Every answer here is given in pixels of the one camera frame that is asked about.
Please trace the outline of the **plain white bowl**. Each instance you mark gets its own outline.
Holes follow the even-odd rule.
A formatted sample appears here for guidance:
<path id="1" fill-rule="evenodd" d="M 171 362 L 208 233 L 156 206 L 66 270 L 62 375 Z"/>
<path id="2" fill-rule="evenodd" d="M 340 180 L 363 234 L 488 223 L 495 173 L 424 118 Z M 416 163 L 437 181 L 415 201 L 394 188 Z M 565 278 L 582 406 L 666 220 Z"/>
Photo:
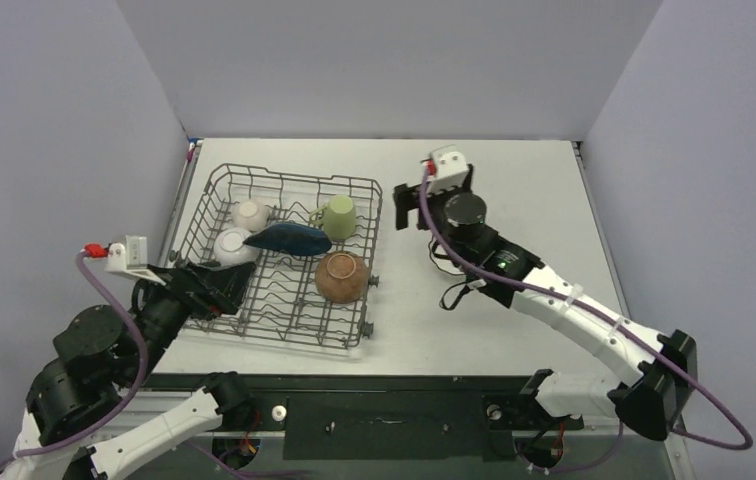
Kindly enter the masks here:
<path id="1" fill-rule="evenodd" d="M 260 250 L 246 244 L 251 232 L 241 227 L 223 229 L 213 245 L 213 256 L 223 266 L 235 266 L 255 262 Z"/>

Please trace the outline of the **green mug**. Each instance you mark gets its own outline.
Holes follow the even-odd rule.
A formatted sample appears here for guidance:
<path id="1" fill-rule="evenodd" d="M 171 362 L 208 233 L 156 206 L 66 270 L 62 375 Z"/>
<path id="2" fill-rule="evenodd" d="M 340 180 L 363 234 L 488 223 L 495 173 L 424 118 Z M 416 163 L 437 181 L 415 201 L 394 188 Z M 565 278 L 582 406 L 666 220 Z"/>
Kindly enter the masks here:
<path id="1" fill-rule="evenodd" d="M 357 211 L 351 197 L 335 195 L 319 205 L 308 217 L 308 224 L 322 230 L 332 241 L 343 241 L 354 234 Z"/>

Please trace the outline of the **small white lobed bowl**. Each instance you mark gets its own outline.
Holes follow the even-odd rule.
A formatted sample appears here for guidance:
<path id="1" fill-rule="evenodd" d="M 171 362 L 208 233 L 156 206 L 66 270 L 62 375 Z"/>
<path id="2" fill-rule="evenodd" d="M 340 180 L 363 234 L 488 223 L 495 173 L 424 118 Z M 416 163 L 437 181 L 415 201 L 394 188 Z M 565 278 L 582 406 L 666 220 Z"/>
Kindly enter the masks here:
<path id="1" fill-rule="evenodd" d="M 233 225 L 249 232 L 258 232 L 265 228 L 270 214 L 271 210 L 267 205 L 254 199 L 240 201 L 230 209 Z"/>

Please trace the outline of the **blue leaf-shaped dish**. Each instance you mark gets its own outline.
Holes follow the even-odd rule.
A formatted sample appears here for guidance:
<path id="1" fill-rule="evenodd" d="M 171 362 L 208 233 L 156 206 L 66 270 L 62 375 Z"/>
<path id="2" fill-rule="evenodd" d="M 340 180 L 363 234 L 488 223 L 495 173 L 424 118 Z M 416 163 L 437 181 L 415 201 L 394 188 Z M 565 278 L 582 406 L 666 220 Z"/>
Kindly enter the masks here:
<path id="1" fill-rule="evenodd" d="M 324 231 L 293 222 L 269 225 L 248 236 L 244 244 L 292 256 L 321 255 L 332 247 L 332 241 Z"/>

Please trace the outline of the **tan brown bowl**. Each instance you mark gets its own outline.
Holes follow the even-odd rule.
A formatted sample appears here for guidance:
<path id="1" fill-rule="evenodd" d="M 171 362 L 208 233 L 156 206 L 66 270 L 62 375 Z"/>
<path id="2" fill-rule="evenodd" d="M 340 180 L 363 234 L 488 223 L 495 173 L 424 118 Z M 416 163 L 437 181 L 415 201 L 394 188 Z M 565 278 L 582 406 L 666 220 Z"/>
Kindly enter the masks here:
<path id="1" fill-rule="evenodd" d="M 362 257 L 337 251 L 324 256 L 314 272 L 314 283 L 321 296 L 336 304 L 360 299 L 369 280 L 369 269 Z"/>

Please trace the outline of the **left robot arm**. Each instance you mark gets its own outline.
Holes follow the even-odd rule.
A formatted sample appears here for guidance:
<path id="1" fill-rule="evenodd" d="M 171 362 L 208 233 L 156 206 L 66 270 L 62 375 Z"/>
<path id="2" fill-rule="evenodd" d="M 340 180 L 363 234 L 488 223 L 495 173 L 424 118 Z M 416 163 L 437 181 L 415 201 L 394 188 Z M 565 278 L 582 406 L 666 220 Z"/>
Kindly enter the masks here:
<path id="1" fill-rule="evenodd" d="M 197 433 L 221 424 L 239 430 L 251 420 L 252 397 L 239 374 L 212 373 L 181 405 L 92 443 L 135 397 L 187 320 L 237 313 L 255 270 L 252 263 L 147 265 L 135 272 L 125 309 L 87 267 L 92 255 L 80 251 L 76 265 L 106 302 L 79 312 L 54 338 L 57 357 L 31 383 L 0 479 L 121 479 Z"/>

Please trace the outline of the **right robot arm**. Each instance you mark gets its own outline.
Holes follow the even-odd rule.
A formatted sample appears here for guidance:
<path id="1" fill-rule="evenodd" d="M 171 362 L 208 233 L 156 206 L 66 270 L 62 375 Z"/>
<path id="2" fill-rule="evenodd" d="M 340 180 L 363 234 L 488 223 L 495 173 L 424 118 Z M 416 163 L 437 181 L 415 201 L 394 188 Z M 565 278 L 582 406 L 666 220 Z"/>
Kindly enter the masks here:
<path id="1" fill-rule="evenodd" d="M 520 418 L 542 427 L 553 418 L 617 418 L 654 441 L 673 432 L 698 377 L 697 344 L 617 314 L 559 276 L 543 260 L 486 224 L 487 205 L 471 190 L 473 167 L 438 187 L 434 167 L 427 183 L 393 189 L 396 227 L 417 227 L 447 247 L 445 259 L 465 276 L 464 290 L 530 316 L 571 340 L 607 367 L 594 378 L 551 369 L 537 371 L 518 400 Z"/>

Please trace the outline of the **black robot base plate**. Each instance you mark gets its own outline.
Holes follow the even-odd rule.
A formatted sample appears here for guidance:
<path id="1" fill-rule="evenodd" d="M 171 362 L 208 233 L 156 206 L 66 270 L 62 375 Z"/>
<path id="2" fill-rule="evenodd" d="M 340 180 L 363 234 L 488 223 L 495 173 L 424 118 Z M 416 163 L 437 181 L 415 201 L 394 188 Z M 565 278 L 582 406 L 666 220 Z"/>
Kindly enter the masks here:
<path id="1" fill-rule="evenodd" d="M 273 375 L 241 377 L 250 413 L 228 416 L 212 451 L 231 466 L 267 458 L 512 461 L 530 440 L 580 430 L 531 400 L 528 377 Z"/>

